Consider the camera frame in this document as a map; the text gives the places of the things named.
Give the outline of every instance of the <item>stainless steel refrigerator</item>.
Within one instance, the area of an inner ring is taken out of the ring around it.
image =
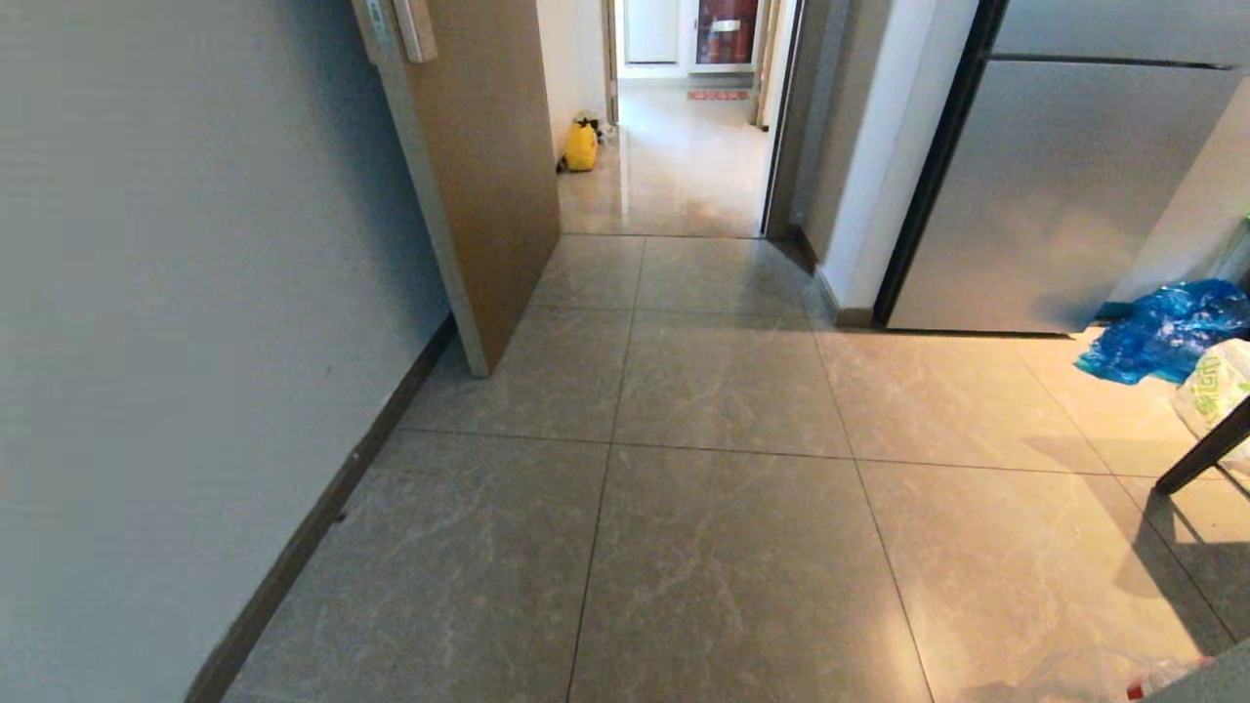
[[[1250,0],[982,0],[875,308],[1084,329],[1250,65]]]

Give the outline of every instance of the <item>blue plastic bag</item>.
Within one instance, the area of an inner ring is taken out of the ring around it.
[[[1132,303],[1132,314],[1102,331],[1076,368],[1132,385],[1149,374],[1182,383],[1199,357],[1250,331],[1250,299],[1226,280],[1165,285]]]

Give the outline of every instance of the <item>tile floor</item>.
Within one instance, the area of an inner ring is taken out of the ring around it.
[[[749,100],[688,100],[685,88],[622,88],[618,135],[594,171],[559,178],[576,234],[755,236],[769,135]]]
[[[1086,339],[838,330],[752,240],[566,235],[451,349],[231,703],[1008,703],[1046,655],[1250,638],[1250,498],[1151,477]]]

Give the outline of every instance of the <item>yellow object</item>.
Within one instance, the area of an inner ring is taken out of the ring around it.
[[[570,171],[589,171],[599,158],[599,139],[590,125],[572,125],[564,143],[564,161]]]

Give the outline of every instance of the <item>red door mat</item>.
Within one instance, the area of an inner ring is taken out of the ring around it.
[[[746,100],[745,90],[691,90],[686,94],[691,100]]]

